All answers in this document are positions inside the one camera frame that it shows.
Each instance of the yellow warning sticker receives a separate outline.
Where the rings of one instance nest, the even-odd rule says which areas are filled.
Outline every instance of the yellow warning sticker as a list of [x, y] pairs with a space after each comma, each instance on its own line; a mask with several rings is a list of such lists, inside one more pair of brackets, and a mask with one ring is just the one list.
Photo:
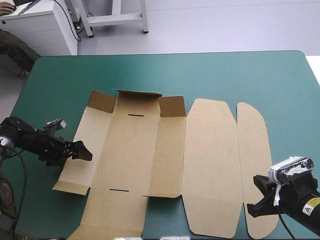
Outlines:
[[311, 215], [312, 211], [315, 209], [317, 205], [320, 204], [320, 197], [311, 198], [303, 207], [302, 212], [307, 214], [308, 216]]
[[320, 204], [320, 197], [311, 198], [306, 204], [315, 208], [317, 205]]

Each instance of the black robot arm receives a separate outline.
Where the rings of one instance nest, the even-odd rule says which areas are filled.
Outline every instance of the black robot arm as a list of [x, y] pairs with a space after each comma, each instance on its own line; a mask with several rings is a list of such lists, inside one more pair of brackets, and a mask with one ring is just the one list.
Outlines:
[[291, 170], [285, 167], [277, 171], [276, 179], [281, 185], [278, 205], [275, 204], [277, 183], [270, 179], [270, 175], [254, 176], [253, 182], [263, 194], [263, 199], [257, 204], [247, 204], [248, 213], [254, 218], [286, 214], [320, 236], [320, 193], [317, 191], [318, 181], [311, 173], [313, 162], [310, 158], [301, 158], [294, 167], [303, 169], [307, 162], [311, 167], [303, 172], [285, 175]]
[[[82, 141], [65, 141], [55, 132], [63, 129], [66, 123], [63, 119], [48, 122], [44, 130], [34, 129], [18, 117], [7, 117], [0, 124], [0, 145], [14, 149], [16, 147], [39, 155], [40, 161], [46, 161], [47, 166], [61, 166], [66, 159], [92, 160], [92, 154]], [[2, 160], [12, 155], [7, 148], [0, 148], [0, 164]]]

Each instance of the black slot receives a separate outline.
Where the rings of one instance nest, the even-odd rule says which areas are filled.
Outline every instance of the black slot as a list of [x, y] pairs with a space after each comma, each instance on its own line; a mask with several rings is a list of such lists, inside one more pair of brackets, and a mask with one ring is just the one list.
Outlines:
[[144, 115], [139, 115], [139, 114], [128, 114], [128, 116], [144, 117]]
[[120, 191], [120, 192], [129, 192], [129, 190], [121, 190], [121, 189], [112, 189], [110, 188], [111, 191]]

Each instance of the green table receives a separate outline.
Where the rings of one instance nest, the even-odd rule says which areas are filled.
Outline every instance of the green table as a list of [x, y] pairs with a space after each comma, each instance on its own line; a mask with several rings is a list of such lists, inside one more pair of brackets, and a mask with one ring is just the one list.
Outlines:
[[[237, 103], [249, 103], [264, 116], [273, 162], [310, 157], [314, 176], [320, 178], [320, 91], [299, 51], [42, 57], [12, 115], [37, 128], [64, 118], [67, 127], [59, 135], [72, 140], [92, 89], [114, 95], [112, 89], [183, 95], [187, 110], [196, 98], [223, 100], [235, 117]], [[59, 169], [24, 155], [29, 179], [18, 229], [42, 238], [68, 237], [80, 224], [86, 197], [52, 191]], [[19, 160], [5, 162], [3, 171], [18, 199], [23, 183]], [[285, 221], [296, 237], [316, 238], [290, 218]], [[142, 236], [168, 235], [204, 238], [190, 233], [181, 198], [150, 198]], [[235, 237], [248, 238], [243, 211]], [[269, 238], [289, 235], [279, 223]]]

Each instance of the black cable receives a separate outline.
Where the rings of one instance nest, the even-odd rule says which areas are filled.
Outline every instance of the black cable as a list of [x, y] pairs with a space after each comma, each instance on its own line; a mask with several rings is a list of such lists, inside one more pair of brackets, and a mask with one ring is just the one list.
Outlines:
[[70, 26], [70, 29], [71, 29], [71, 32], [72, 32], [72, 35], [73, 35], [74, 39], [77, 40], [78, 42], [81, 42], [81, 37], [79, 36], [79, 34], [77, 33], [77, 36], [79, 37], [80, 40], [75, 36], [74, 31], [72, 30], [72, 26], [71, 26], [71, 23], [69, 21], [69, 18], [68, 18], [68, 15], [67, 15], [65, 9], [61, 6], [61, 4], [57, 0], [53, 0], [53, 1], [55, 1], [60, 6], [60, 8], [62, 9], [66, 19], [68, 20], [68, 23], [69, 23], [69, 26]]
[[292, 239], [296, 239], [295, 236], [290, 231], [290, 229], [288, 228], [288, 226], [286, 225], [284, 219], [282, 218], [279, 206], [276, 206], [275, 208], [276, 208], [276, 211], [278, 212], [279, 219], [282, 225], [284, 226], [285, 230], [288, 232], [288, 234], [291, 236]]
[[20, 200], [20, 204], [19, 204], [19, 210], [18, 210], [18, 212], [16, 214], [16, 218], [15, 218], [14, 224], [13, 224], [12, 229], [11, 229], [11, 234], [12, 234], [13, 238], [15, 238], [16, 227], [17, 227], [17, 224], [18, 224], [18, 221], [19, 221], [19, 218], [20, 218], [20, 214], [21, 214], [22, 207], [24, 205], [25, 196], [26, 196], [27, 179], [28, 179], [27, 167], [26, 167], [26, 162], [25, 162], [24, 158], [22, 157], [22, 155], [20, 154], [20, 152], [18, 152], [17, 150], [15, 150], [15, 149], [13, 149], [11, 147], [3, 146], [3, 145], [0, 145], [0, 148], [4, 148], [4, 149], [10, 150], [12, 152], [15, 152], [15, 154], [18, 155], [20, 160], [21, 160], [21, 163], [22, 163], [22, 166], [23, 166], [23, 172], [24, 172], [23, 189], [22, 189], [21, 200]]
[[10, 157], [7, 157], [6, 159], [11, 159], [11, 158], [13, 158], [13, 157], [15, 157], [15, 156], [18, 156], [18, 154], [14, 154], [14, 155], [12, 155], [12, 156], [10, 156]]

